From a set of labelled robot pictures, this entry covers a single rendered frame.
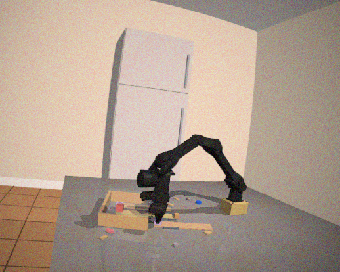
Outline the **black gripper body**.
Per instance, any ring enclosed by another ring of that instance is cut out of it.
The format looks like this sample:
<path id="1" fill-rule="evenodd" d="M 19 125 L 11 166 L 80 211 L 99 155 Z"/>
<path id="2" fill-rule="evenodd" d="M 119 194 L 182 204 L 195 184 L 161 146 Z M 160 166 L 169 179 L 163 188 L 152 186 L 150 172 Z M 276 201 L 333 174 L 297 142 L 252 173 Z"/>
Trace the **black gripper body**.
<path id="1" fill-rule="evenodd" d="M 161 214 L 164 215 L 166 212 L 166 206 L 165 203 L 169 202 L 170 196 L 169 194 L 169 188 L 159 188 L 154 186 L 153 190 L 156 196 L 156 203 L 152 203 L 149 207 L 148 212 L 153 214 Z"/>

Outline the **orange strip with purple zigzag pattern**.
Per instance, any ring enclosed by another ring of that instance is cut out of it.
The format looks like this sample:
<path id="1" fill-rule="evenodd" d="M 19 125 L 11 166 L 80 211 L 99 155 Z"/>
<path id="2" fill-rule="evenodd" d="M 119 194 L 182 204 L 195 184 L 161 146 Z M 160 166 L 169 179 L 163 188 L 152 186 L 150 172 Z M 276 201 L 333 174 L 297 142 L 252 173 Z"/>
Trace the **orange strip with purple zigzag pattern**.
<path id="1" fill-rule="evenodd" d="M 163 221 L 162 225 L 154 225 L 154 227 L 178 227 L 179 229 L 195 229 L 195 230 L 210 230 L 213 228 L 210 224 L 203 223 L 181 223 L 173 221 Z"/>

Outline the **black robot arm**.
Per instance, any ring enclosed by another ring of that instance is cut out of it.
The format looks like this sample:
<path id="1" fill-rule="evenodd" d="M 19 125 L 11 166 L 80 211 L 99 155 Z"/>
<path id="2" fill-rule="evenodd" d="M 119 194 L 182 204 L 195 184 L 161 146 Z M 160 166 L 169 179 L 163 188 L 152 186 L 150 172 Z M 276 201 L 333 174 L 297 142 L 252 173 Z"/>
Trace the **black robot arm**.
<path id="1" fill-rule="evenodd" d="M 146 188 L 154 186 L 169 188 L 170 176 L 175 175 L 172 169 L 184 155 L 188 154 L 197 146 L 201 146 L 206 153 L 214 157 L 220 165 L 219 167 L 225 173 L 226 179 L 224 182 L 228 185 L 228 188 L 230 188 L 227 200 L 242 202 L 242 193 L 247 188 L 243 177 L 232 169 L 229 161 L 223 154 L 221 142 L 218 139 L 204 137 L 203 135 L 194 134 L 173 150 L 157 155 L 148 170 L 140 169 L 140 173 L 137 175 L 137 185 Z M 152 202 L 155 202 L 155 193 L 154 191 L 143 191 L 140 194 L 140 198 L 142 201 L 152 200 Z"/>

